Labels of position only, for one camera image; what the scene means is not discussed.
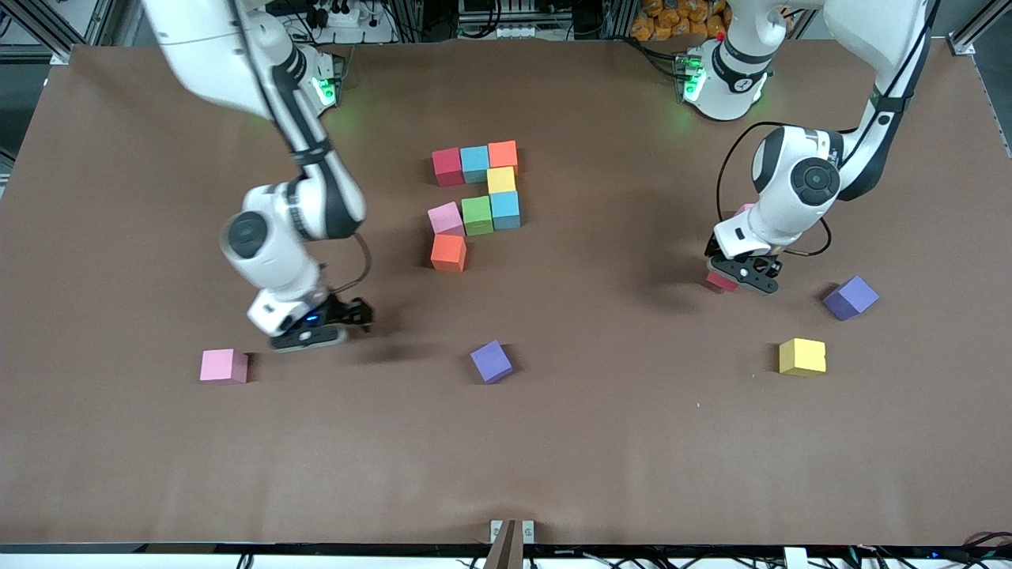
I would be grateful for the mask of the green foam cube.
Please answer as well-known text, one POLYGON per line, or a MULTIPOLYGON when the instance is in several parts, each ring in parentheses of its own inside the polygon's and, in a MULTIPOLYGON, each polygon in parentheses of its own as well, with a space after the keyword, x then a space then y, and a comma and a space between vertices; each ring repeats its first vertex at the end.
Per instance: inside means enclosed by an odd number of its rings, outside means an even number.
POLYGON ((463 198, 460 202, 466 236, 474 237, 495 231, 490 195, 463 198))

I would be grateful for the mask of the purple foam cube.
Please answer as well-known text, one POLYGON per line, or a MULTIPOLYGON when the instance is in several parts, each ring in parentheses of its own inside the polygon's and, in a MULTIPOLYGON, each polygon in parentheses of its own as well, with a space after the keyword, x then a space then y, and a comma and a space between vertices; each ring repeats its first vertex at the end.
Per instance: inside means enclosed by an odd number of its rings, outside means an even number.
POLYGON ((485 385, 496 384, 513 374, 514 365, 499 340, 478 347, 470 353, 471 363, 485 385))
POLYGON ((863 277, 854 275, 825 295, 821 301, 837 320, 847 321, 870 309, 879 298, 878 292, 863 277))

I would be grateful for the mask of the orange fruit net bag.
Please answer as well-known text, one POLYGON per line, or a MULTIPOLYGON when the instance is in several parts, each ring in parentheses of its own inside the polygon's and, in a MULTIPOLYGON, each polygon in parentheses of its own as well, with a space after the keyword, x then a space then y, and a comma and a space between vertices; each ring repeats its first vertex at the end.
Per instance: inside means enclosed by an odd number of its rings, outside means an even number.
POLYGON ((640 42, 686 35, 721 40, 731 19, 726 0, 639 0, 629 35, 640 42))

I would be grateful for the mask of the white power strip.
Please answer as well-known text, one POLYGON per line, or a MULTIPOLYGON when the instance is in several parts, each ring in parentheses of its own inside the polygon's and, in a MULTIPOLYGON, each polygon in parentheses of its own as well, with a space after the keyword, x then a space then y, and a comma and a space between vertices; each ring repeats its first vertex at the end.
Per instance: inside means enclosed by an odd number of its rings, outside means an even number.
POLYGON ((382 0, 304 0, 312 40, 321 44, 397 43, 400 32, 382 0))

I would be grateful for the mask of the white equipment rack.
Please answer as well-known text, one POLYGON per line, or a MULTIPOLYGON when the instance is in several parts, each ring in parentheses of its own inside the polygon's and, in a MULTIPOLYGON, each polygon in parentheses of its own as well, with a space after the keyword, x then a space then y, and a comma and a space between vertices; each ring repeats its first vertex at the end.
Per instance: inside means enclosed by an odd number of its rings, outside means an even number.
POLYGON ((566 9, 552 0, 456 0, 458 37, 468 40, 533 39, 539 32, 566 28, 566 9))

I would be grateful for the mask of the metal table edge bracket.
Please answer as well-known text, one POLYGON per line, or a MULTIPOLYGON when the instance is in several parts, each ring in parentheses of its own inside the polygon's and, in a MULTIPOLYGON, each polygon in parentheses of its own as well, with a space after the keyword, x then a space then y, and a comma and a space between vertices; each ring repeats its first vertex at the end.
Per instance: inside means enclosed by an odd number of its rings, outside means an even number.
MULTIPOLYGON (((494 519, 490 522, 490 533, 488 543, 492 544, 498 537, 500 529, 505 525, 502 519, 494 519)), ((536 543, 536 525, 534 521, 517 521, 515 529, 518 533, 522 534, 522 541, 525 545, 533 545, 536 543)))

